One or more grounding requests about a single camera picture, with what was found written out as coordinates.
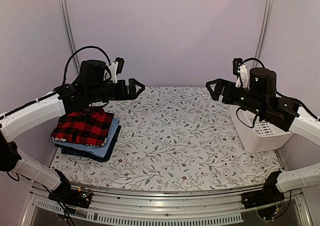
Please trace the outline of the red black plaid shirt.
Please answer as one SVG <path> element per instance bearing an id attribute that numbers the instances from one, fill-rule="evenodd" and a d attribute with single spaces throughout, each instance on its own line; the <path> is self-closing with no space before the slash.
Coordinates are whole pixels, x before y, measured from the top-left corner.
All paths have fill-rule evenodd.
<path id="1" fill-rule="evenodd" d="M 53 141 L 93 147 L 103 146 L 114 114 L 103 108 L 89 108 L 61 116 L 50 137 Z"/>

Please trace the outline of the dark navy shirt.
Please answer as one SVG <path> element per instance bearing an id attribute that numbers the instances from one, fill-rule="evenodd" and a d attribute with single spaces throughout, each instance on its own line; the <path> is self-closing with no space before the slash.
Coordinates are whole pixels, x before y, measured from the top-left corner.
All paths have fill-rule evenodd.
<path id="1" fill-rule="evenodd" d="M 100 163 L 107 162 L 113 153 L 115 144 L 118 140 L 119 133 L 121 131 L 122 126 L 117 125 L 117 128 L 114 132 L 114 135 L 111 140 L 107 140 L 107 144 L 105 144 L 103 147 L 96 148 L 93 150 L 93 152 L 89 152 L 89 149 L 86 148 L 86 150 L 80 150 L 76 148 L 72 148 L 70 146 L 63 146 L 60 144 L 55 144 L 54 146 L 61 149 L 61 153 L 64 155 L 69 156 L 78 156 L 83 158 L 89 158 L 94 161 L 98 161 Z"/>

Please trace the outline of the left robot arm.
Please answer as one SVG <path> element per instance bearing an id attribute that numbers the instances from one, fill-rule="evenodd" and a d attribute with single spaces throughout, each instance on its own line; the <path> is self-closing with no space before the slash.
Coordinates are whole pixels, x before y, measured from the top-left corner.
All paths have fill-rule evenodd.
<path id="1" fill-rule="evenodd" d="M 51 119 L 87 108 L 91 103 L 135 100 L 145 85 L 134 78 L 119 80 L 124 59 L 114 62 L 89 59 L 80 65 L 77 78 L 64 82 L 46 95 L 0 115 L 0 170 L 24 176 L 53 191 L 63 202 L 74 199 L 74 191 L 62 172 L 50 169 L 19 150 L 15 139 Z"/>

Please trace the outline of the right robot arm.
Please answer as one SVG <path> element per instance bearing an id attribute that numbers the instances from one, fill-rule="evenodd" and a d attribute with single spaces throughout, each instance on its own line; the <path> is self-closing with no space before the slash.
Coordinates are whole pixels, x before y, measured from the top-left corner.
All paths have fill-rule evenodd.
<path id="1" fill-rule="evenodd" d="M 276 84 L 274 71 L 256 67 L 250 69 L 247 81 L 239 75 L 237 82 L 217 78 L 206 82 L 205 86 L 214 101 L 237 106 L 238 111 L 254 114 L 255 121 L 265 121 L 319 145 L 319 117 L 312 115 L 298 99 L 280 95 Z"/>

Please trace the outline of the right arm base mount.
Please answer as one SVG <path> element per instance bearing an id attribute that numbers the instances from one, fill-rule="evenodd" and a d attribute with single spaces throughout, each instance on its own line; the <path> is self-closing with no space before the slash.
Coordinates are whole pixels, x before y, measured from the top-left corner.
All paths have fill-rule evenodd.
<path id="1" fill-rule="evenodd" d="M 284 199 L 284 193 L 280 192 L 275 186 L 264 186 L 262 189 L 241 194 L 241 203 L 245 209 L 273 204 Z"/>

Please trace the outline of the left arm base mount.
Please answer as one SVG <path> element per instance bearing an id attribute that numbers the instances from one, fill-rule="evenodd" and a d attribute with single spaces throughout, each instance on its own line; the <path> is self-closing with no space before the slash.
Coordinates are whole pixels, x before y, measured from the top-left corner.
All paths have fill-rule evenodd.
<path id="1" fill-rule="evenodd" d="M 92 200 L 92 190 L 84 188 L 71 188 L 69 185 L 60 185 L 49 193 L 50 200 L 64 205 L 88 209 Z"/>

